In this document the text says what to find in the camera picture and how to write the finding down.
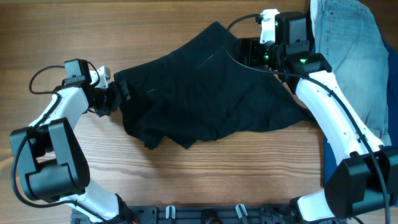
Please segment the black shorts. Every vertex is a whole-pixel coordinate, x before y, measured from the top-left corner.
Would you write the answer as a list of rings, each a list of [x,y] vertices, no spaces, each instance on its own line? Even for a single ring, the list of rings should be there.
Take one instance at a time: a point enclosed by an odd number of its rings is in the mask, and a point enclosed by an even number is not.
[[[168,55],[115,73],[128,135],[151,150],[163,137],[189,148],[237,131],[268,132],[312,120],[275,76],[236,64],[223,42],[236,38],[214,22]]]

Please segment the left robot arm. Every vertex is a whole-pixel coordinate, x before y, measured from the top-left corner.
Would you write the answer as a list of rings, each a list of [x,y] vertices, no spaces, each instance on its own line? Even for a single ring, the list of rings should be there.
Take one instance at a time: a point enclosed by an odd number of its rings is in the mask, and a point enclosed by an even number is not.
[[[109,113],[106,95],[110,71],[83,59],[66,61],[66,78],[49,91],[52,100],[25,128],[14,130],[11,184],[20,202],[34,208],[68,205],[92,223],[139,223],[137,215],[117,194],[90,177],[84,153],[73,132],[88,111]]]

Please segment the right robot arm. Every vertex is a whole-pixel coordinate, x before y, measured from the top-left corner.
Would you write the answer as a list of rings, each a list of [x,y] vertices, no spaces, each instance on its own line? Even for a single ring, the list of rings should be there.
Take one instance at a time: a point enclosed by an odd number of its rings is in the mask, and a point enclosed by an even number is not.
[[[357,220],[384,210],[386,223],[397,201],[397,149],[385,146],[361,121],[341,91],[331,65],[311,51],[310,23],[301,12],[267,9],[255,16],[259,44],[241,60],[261,62],[262,73],[277,75],[310,110],[335,157],[336,169],[318,192],[277,209],[287,223]]]

